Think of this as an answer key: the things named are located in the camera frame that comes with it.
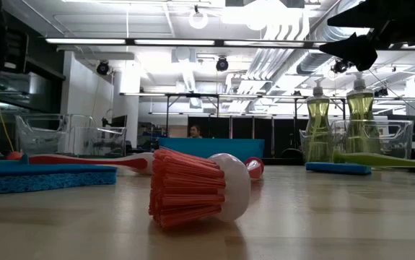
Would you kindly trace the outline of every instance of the man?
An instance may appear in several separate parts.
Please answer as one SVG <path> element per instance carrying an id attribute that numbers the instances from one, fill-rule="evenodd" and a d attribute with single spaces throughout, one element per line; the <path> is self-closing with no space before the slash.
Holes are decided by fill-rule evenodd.
<path id="1" fill-rule="evenodd" d="M 201 128 L 198 125 L 192 125 L 190 128 L 190 138 L 202 138 Z"/>

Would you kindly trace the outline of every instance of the green dish soap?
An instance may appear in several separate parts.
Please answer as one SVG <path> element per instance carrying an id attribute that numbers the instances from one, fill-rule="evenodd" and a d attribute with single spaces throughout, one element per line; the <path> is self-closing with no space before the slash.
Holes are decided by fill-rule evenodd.
<path id="1" fill-rule="evenodd" d="M 329 97 L 323 95 L 320 81 L 313 88 L 313 96 L 307 99 L 308 125 L 303 141 L 306 162 L 330 162 L 332 157 L 329 132 Z"/>
<path id="2" fill-rule="evenodd" d="M 366 89 L 362 72 L 356 73 L 353 90 L 346 95 L 350 120 L 374 120 L 372 103 L 374 92 Z M 346 133 L 346 152 L 380 153 L 379 131 L 374 122 L 350 121 Z"/>

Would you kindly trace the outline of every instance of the wooden table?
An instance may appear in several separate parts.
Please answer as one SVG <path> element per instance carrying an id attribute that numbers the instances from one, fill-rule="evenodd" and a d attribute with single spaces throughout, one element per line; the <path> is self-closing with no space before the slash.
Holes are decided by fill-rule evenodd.
<path id="1" fill-rule="evenodd" d="M 0 195 L 0 259 L 415 260 L 415 176 L 268 166 L 236 222 L 162 232 L 149 178 Z"/>

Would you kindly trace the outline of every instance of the clear plastic bin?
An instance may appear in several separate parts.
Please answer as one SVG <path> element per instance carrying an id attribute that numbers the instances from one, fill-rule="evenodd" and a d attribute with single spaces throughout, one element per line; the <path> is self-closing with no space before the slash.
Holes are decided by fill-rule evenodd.
<path id="1" fill-rule="evenodd" d="M 83 115 L 16 116 L 17 148 L 29 155 L 125 155 L 125 128 L 98 128 Z"/>
<path id="2" fill-rule="evenodd" d="M 300 130 L 300 142 L 302 144 L 303 158 L 306 163 L 332 161 L 333 145 L 331 143 L 331 133 L 317 133 L 312 137 L 306 131 Z"/>
<path id="3" fill-rule="evenodd" d="M 350 136 L 350 128 L 357 127 L 358 135 Z M 353 152 L 353 138 L 358 138 L 355 152 L 374 152 L 397 158 L 410 159 L 413 121 L 340 120 L 331 124 L 333 149 Z"/>

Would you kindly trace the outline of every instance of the red bristles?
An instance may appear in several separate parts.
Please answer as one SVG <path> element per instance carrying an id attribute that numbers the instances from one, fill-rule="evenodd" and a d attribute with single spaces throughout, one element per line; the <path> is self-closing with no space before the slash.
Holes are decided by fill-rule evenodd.
<path id="1" fill-rule="evenodd" d="M 215 162 L 159 149 L 153 171 L 149 214 L 163 228 L 222 211 L 224 172 Z"/>

